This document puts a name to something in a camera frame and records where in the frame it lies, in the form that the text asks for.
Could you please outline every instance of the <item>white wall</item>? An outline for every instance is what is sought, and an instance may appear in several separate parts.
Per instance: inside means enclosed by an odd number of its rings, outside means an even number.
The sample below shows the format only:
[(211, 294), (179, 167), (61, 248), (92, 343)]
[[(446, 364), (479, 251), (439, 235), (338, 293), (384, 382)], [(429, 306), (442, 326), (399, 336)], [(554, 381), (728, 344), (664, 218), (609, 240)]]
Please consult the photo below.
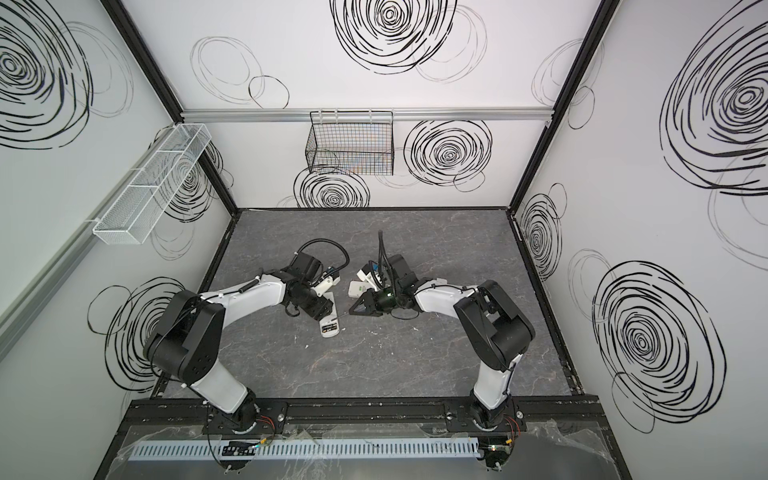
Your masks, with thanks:
[[(368, 15), (345, 15), (345, 5), (358, 3), (191, 0), (179, 8), (173, 2), (126, 2), (186, 109), (331, 110), (553, 105), (599, 2), (370, 2), (384, 5), (385, 11), (375, 15), (363, 9)], [(400, 9), (406, 3), (412, 5), (411, 15)], [(406, 147), (414, 126), (396, 123), (395, 149)], [(446, 134), (443, 152), (461, 150), (462, 138), (475, 130), (468, 124), (452, 127), (470, 133)], [(227, 168), (237, 179), (233, 191), (241, 207), (296, 206), (290, 199), (281, 200), (293, 196), (293, 180), (307, 167), (309, 124), (212, 128), (219, 148), (227, 152)], [(488, 122), (487, 128), (493, 137), (489, 162), (476, 151), (457, 153), (458, 159), (439, 158), (435, 144), (427, 168), (442, 176), (459, 172), (455, 183), (435, 186), (430, 175), (406, 168), (398, 151), (394, 175), (376, 178), (345, 166), (329, 179), (342, 190), (363, 190), (366, 201), (320, 205), (509, 204), (542, 122)], [(475, 167), (478, 164), (487, 167)], [(348, 175), (350, 171), (362, 178)], [(393, 184), (412, 186), (386, 186)], [(297, 205), (307, 206), (302, 201)]]
[[(19, 73), (23, 70), (19, 61), (12, 64), (9, 55), (0, 61), (0, 158), (4, 169), (0, 201), (5, 207), (0, 214), (0, 310), (88, 220), (92, 210), (139, 160), (156, 131), (169, 123), (165, 110), (99, 2), (53, 2), (51, 7), (41, 0), (26, 6), (28, 12), (36, 12), (32, 16), (46, 14), (53, 30), (38, 26), (37, 33), (29, 31), (30, 24), (22, 21), (23, 16), (9, 13), (18, 9), (3, 2), (2, 7), (7, 9), (2, 14), (5, 28), (0, 32), (0, 50), (7, 52), (8, 43), (2, 41), (5, 35), (17, 35), (30, 45), (39, 45), (36, 38), (58, 38), (60, 45), (70, 47), (70, 57), (58, 67), (56, 61), (51, 61), (53, 68), (69, 71), (65, 78), (80, 81), (80, 87), (65, 89), (62, 112), (66, 117), (62, 119), (51, 114), (49, 104), (24, 97), (10, 85), (11, 74), (32, 78)], [(99, 44), (93, 43), (94, 37)], [(85, 60), (79, 56), (78, 47)], [(103, 51), (111, 52), (111, 58), (104, 56)], [(34, 47), (28, 48), (28, 52), (35, 53), (30, 53), (33, 60), (45, 56)], [(88, 70), (92, 84), (83, 73)], [(79, 98), (91, 89), (91, 114), (85, 117), (87, 103), (77, 104), (73, 96)], [(9, 92), (24, 102), (10, 100)], [(54, 102), (55, 112), (61, 98), (56, 98), (55, 93), (51, 95), (48, 101)], [(42, 114), (48, 123), (13, 132), (10, 114)], [(56, 131), (62, 133), (51, 135)], [(143, 335), (148, 334), (161, 311), (122, 310), (115, 324), (118, 329), (125, 322), (143, 326), (136, 336), (130, 337), (124, 335), (127, 330), (116, 332), (114, 326), (109, 336), (93, 333), (88, 320), (94, 330), (106, 333), (131, 292), (138, 306), (162, 306), (163, 297), (182, 286), (197, 290), (229, 221), (199, 170), (194, 171), (182, 187), (182, 197), (174, 202), (182, 206), (185, 198), (198, 194), (198, 201), (183, 205), (189, 207), (190, 215), (174, 214), (169, 209), (143, 245), (97, 244), (0, 362), (1, 477), (81, 480), (95, 474), (124, 406), (131, 399), (120, 386), (141, 391), (154, 383), (151, 377), (141, 376), (147, 372), (142, 368), (144, 360), (133, 358), (138, 374), (126, 375), (121, 371), (115, 342), (121, 353), (130, 352), (129, 346), (141, 350)], [(160, 280), (153, 279), (159, 276), (172, 280), (163, 280), (165, 284), (158, 285)], [(153, 288), (137, 298), (146, 282), (151, 282)], [(113, 287), (99, 295), (110, 286)], [(43, 460), (38, 448), (41, 445), (45, 448)]]
[[(717, 23), (736, 4), (625, 1), (604, 39), (594, 116), (561, 127), (517, 214), (637, 480), (768, 470), (768, 2)], [(734, 165), (746, 169), (708, 171)]]

